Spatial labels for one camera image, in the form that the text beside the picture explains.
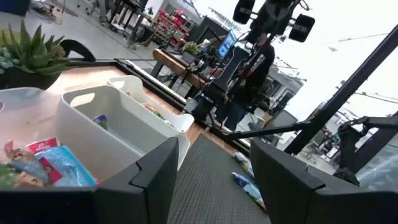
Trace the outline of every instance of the blue packaging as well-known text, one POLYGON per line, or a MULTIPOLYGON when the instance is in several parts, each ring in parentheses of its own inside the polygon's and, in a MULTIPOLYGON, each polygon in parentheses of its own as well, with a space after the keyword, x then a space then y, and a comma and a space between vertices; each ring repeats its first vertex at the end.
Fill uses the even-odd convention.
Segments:
POLYGON ((266 206, 262 200, 259 189, 242 175, 232 172, 235 182, 243 188, 243 190, 264 210, 266 206))
POLYGON ((57 187, 92 187, 96 185, 93 176, 76 159, 66 146, 53 147, 35 155, 37 160, 45 158, 62 176, 54 186, 57 187))
POLYGON ((234 159, 239 163, 239 165, 241 165, 242 169, 248 174, 250 179, 254 180, 253 168, 251 167, 250 160, 241 152, 235 152, 234 159))
POLYGON ((10 163, 17 169, 36 176, 41 181, 49 184, 49 178, 41 163, 34 155, 25 149, 12 149, 9 151, 10 163))
POLYGON ((105 115, 100 115, 93 119, 94 123, 100 125, 103 129, 108 130, 108 119, 105 115))

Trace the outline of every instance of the black chair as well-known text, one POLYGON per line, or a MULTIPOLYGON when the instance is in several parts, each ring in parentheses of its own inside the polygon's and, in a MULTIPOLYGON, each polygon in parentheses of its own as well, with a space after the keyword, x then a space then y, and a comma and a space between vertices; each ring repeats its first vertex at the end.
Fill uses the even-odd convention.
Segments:
POLYGON ((90 50, 86 46, 84 46, 82 43, 76 40, 63 40, 60 42, 61 47, 65 51, 65 57, 68 57, 70 55, 70 52, 76 52, 79 55, 83 56, 83 60, 85 62, 95 62, 96 59, 91 53, 90 50))
POLYGON ((314 159, 315 162, 313 162, 314 164, 317 163, 316 159, 314 158, 314 154, 322 156, 324 155, 324 153, 322 152, 322 150, 319 148, 321 142, 324 140, 325 138, 325 134, 323 133, 323 131, 319 131, 314 137, 313 139, 307 144, 307 147, 309 148, 309 151, 304 153, 304 156, 310 160, 310 159, 314 159))

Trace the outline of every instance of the shelving unit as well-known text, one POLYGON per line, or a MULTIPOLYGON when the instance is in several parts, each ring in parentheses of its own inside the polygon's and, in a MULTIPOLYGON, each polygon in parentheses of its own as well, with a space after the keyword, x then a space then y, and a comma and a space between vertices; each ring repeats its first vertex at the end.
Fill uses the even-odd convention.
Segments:
POLYGON ((157 23, 157 42, 163 38, 163 43, 170 44, 175 49, 179 48, 180 39, 185 39, 194 25, 193 21, 170 4, 158 12, 157 23))

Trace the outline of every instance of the black t-shirt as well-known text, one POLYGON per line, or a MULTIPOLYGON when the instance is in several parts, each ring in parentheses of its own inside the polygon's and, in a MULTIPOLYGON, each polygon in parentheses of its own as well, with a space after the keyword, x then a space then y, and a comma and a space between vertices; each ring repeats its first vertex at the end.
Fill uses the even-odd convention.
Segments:
POLYGON ((233 94, 233 98, 238 103, 250 103, 253 96, 258 92, 258 89, 265 83, 269 69, 274 63, 275 49, 273 46, 268 45, 264 51, 263 56, 265 59, 257 66, 250 76, 245 79, 243 86, 240 86, 233 94))

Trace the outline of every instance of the black monitor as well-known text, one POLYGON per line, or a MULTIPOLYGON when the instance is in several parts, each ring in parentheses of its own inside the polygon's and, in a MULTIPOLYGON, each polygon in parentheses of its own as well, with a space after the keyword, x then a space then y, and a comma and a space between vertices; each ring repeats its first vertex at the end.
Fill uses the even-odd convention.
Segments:
POLYGON ((228 54, 230 48, 234 46, 235 42, 236 36, 233 31, 230 31, 217 49, 218 56, 224 58, 228 54))

